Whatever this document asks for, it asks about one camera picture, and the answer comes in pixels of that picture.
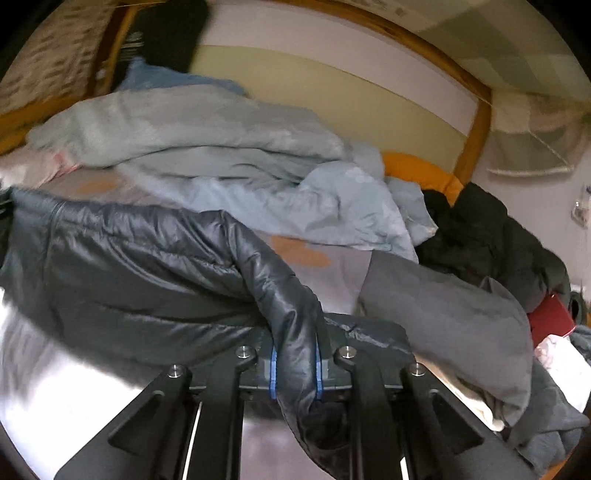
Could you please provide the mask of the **patterned beige curtain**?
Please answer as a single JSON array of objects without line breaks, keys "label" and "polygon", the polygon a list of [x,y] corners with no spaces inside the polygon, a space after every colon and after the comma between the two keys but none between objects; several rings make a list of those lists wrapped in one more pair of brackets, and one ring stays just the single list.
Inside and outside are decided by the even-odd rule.
[{"label": "patterned beige curtain", "polygon": [[53,97],[82,96],[114,1],[65,1],[32,33],[1,80],[7,113]]}]

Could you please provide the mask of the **red book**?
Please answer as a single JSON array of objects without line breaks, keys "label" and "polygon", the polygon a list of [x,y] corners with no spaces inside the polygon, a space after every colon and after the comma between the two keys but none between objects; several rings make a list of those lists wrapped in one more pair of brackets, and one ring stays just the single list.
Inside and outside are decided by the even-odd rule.
[{"label": "red book", "polygon": [[550,335],[569,336],[576,327],[571,313],[556,294],[548,295],[528,314],[533,346],[537,347]]}]

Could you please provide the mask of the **grey folded garment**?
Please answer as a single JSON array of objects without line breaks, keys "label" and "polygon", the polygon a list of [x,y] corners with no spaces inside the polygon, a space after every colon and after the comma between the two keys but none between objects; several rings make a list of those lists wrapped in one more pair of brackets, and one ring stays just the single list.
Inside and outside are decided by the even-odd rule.
[{"label": "grey folded garment", "polygon": [[589,420],[535,358],[526,313],[499,282],[474,286],[376,251],[359,300],[368,316],[404,327],[415,355],[480,393],[537,475],[579,443]]}]

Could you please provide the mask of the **wall power socket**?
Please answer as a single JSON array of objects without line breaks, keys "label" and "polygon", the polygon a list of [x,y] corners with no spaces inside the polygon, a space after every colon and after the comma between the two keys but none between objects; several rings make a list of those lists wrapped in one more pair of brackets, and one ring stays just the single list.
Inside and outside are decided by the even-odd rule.
[{"label": "wall power socket", "polygon": [[580,227],[587,229],[590,227],[591,216],[591,186],[583,187],[581,196],[575,201],[571,211],[572,220]]}]

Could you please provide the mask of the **black hanging garment bag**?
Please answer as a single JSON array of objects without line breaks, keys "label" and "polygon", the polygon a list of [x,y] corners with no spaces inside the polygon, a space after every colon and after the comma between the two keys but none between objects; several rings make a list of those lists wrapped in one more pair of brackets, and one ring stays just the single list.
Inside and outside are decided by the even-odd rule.
[{"label": "black hanging garment bag", "polygon": [[204,0],[170,0],[143,7],[119,50],[111,90],[124,80],[133,58],[147,65],[186,73],[209,18]]}]

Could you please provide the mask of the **light blue grey duvet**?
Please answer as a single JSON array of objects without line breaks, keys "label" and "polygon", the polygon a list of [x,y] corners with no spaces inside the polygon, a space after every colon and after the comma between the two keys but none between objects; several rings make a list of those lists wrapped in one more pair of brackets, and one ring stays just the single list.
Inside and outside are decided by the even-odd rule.
[{"label": "light blue grey duvet", "polygon": [[342,139],[311,110],[213,85],[82,101],[34,127],[27,142],[267,234],[415,260],[437,232],[420,187],[388,178],[376,148]]}]

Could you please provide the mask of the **blue pillow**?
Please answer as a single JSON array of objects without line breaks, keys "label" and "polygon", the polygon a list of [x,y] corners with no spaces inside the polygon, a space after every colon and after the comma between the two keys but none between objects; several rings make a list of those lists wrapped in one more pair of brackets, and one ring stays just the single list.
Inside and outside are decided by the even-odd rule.
[{"label": "blue pillow", "polygon": [[235,81],[181,73],[166,67],[148,65],[142,57],[134,57],[131,60],[126,76],[116,91],[142,91],[190,85],[212,85],[237,95],[246,95],[245,89]]}]

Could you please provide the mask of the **orange pillow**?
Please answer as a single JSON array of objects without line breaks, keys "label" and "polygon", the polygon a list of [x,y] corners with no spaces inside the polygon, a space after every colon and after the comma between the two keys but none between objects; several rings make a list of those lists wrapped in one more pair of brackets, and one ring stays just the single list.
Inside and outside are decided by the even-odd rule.
[{"label": "orange pillow", "polygon": [[422,190],[442,193],[451,206],[464,188],[455,175],[420,157],[392,151],[381,155],[386,176],[417,183]]}]

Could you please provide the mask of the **wooden bed frame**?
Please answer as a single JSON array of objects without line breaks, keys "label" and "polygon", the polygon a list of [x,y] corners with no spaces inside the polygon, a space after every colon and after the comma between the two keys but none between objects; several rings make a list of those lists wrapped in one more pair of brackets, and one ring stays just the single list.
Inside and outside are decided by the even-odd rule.
[{"label": "wooden bed frame", "polygon": [[[1,111],[1,149],[78,101],[111,90],[136,14],[164,1],[114,1],[85,93]],[[250,98],[307,108],[349,140],[472,178],[491,91],[439,49],[374,14],[332,1],[216,1],[187,72],[235,81]]]}]

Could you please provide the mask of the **pink floral pillow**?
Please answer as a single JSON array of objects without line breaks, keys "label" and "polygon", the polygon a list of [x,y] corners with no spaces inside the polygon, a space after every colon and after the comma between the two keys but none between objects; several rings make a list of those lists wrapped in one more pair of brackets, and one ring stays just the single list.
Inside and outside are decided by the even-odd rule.
[{"label": "pink floral pillow", "polygon": [[21,147],[1,156],[1,188],[38,188],[77,167],[71,155],[63,150]]}]

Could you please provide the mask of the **black puffer down jacket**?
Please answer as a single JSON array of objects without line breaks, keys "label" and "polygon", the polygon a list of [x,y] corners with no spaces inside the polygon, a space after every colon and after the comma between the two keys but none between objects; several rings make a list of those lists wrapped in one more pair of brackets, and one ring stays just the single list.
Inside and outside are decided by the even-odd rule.
[{"label": "black puffer down jacket", "polygon": [[228,213],[71,201],[40,190],[1,194],[1,286],[17,316],[1,345],[9,387],[25,391],[53,346],[150,380],[196,369],[273,338],[276,396],[295,440],[336,479],[349,475],[344,407],[318,390],[322,340],[402,366],[404,329],[327,313],[280,256]]}]

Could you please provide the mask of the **black coat pile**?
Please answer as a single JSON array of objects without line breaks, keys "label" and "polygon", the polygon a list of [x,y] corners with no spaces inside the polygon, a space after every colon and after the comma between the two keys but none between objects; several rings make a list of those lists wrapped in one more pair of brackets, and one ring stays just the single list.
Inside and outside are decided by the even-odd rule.
[{"label": "black coat pile", "polygon": [[453,204],[441,192],[423,194],[438,230],[416,248],[421,265],[476,286],[490,277],[528,313],[552,294],[569,304],[564,262],[511,217],[501,200],[474,183]]}]

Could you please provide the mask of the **cream folded garment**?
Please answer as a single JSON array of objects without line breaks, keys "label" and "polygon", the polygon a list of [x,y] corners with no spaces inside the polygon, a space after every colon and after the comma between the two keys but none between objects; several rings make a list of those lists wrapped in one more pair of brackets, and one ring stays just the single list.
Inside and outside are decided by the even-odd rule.
[{"label": "cream folded garment", "polygon": [[463,384],[449,369],[442,368],[422,356],[417,356],[417,361],[430,370],[491,431],[500,433],[504,430],[504,422],[494,417],[493,411],[480,393]]}]

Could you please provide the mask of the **checkered upper bunk mattress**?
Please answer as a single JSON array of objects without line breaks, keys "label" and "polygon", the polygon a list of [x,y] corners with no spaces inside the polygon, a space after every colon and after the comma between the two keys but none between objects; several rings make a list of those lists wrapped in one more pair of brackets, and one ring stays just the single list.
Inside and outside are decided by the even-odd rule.
[{"label": "checkered upper bunk mattress", "polygon": [[490,172],[570,173],[590,145],[590,78],[528,1],[359,1],[439,48],[492,91]]}]

